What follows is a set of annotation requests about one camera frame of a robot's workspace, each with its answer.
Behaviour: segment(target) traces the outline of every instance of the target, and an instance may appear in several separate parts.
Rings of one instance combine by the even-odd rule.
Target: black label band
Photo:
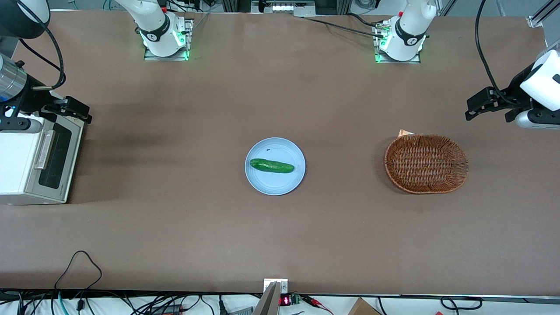
[[[416,45],[416,43],[421,40],[424,37],[424,34],[426,32],[421,33],[420,35],[411,35],[407,32],[405,32],[401,27],[400,27],[400,19],[398,19],[395,23],[395,30],[396,30],[396,34],[403,39],[404,44],[406,46],[414,46]]]
[[[140,29],[140,32],[142,32],[142,35],[144,35],[144,37],[146,37],[149,41],[160,41],[161,36],[169,30],[169,25],[169,17],[165,15],[164,23],[157,30],[146,31]]]

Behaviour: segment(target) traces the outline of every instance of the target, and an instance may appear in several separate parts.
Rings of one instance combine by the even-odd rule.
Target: metal cylinder
[[[0,56],[0,101],[7,101],[24,89],[27,73],[12,59],[1,53]]]

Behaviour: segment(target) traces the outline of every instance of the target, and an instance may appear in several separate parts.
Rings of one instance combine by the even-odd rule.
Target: metal bracket
[[[550,0],[545,3],[535,14],[527,17],[527,23],[530,27],[543,26],[543,21],[549,17],[556,9],[560,7],[560,0]]]
[[[280,283],[280,289],[281,289],[282,294],[288,293],[288,279],[275,279],[275,278],[264,279],[263,292],[265,292],[267,290],[268,286],[272,282],[279,282]]]

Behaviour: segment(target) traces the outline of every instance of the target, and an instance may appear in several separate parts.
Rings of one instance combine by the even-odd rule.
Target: cucumber
[[[252,167],[263,172],[287,174],[291,173],[294,169],[293,165],[291,164],[269,161],[265,159],[252,159],[249,164],[251,164]]]

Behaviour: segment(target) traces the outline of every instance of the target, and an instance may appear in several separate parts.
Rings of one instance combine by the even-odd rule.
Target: green led light
[[[177,45],[183,46],[184,42],[185,42],[185,35],[178,34],[176,31],[173,31],[172,34],[173,34],[173,37],[175,37],[175,40],[177,41]]]

